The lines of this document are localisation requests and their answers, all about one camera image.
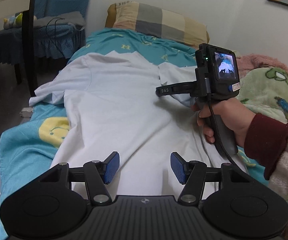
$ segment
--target metal screw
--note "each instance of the metal screw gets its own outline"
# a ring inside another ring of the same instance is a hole
[[[93,200],[97,203],[104,203],[109,200],[109,197],[103,194],[96,195]]]
[[[192,202],[196,201],[196,197],[193,195],[187,194],[187,195],[181,196],[181,200],[186,202],[186,203],[192,203]]]

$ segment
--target plaid pillow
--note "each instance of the plaid pillow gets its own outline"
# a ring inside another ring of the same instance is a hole
[[[181,14],[137,2],[116,3],[113,28],[131,29],[198,48],[208,43],[206,26]]]

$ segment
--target cable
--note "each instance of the cable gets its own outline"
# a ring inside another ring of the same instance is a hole
[[[52,20],[54,20],[54,19],[57,19],[56,21],[55,21],[55,28],[54,28],[54,41],[52,40],[52,38],[48,35],[48,33],[47,33],[47,27],[48,27],[48,25],[50,24],[50,22],[52,21]],[[47,23],[47,25],[45,26],[45,32],[46,32],[46,35],[48,36],[48,38],[51,40],[51,42],[55,45],[55,47],[57,48],[57,50],[63,55],[63,57],[65,58],[65,56],[64,56],[64,53],[59,49],[59,47],[57,47],[57,45],[56,45],[56,22],[58,21],[58,20],[64,20],[63,18],[60,18],[60,17],[54,17],[53,19],[51,19],[48,23]]]
[[[221,146],[222,148],[222,151],[223,153],[225,154],[226,158],[229,160],[229,162],[237,167],[239,167],[236,162],[230,157],[230,155],[228,154],[228,152],[226,151],[224,145],[223,145],[223,142],[219,136],[219,131],[218,131],[218,126],[217,126],[217,122],[216,122],[216,119],[215,119],[215,115],[214,115],[214,111],[213,111],[213,107],[212,107],[212,103],[211,103],[211,100],[210,100],[210,94],[207,94],[207,102],[208,102],[208,107],[209,107],[209,110],[210,110],[210,114],[211,114],[211,118],[213,119],[214,121],[214,133],[217,135],[217,138],[216,140],[218,140],[219,142],[219,145]]]

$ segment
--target gray cloth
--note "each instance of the gray cloth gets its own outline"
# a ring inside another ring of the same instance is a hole
[[[85,26],[85,20],[80,12],[63,13],[58,16],[47,16],[34,21],[34,28],[45,27],[50,25],[74,25],[78,30]]]

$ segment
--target dark floor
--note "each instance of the dark floor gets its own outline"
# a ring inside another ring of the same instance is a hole
[[[39,68],[39,72],[42,70],[43,73],[37,75],[39,85],[53,80],[59,68],[57,66],[56,69],[45,72],[48,67],[43,65],[44,67]],[[56,62],[56,65],[62,66],[63,62]],[[23,68],[21,73],[23,81],[17,85],[14,67],[0,64],[0,136],[3,131],[20,124],[22,118],[19,113],[23,107],[28,106],[30,94]]]

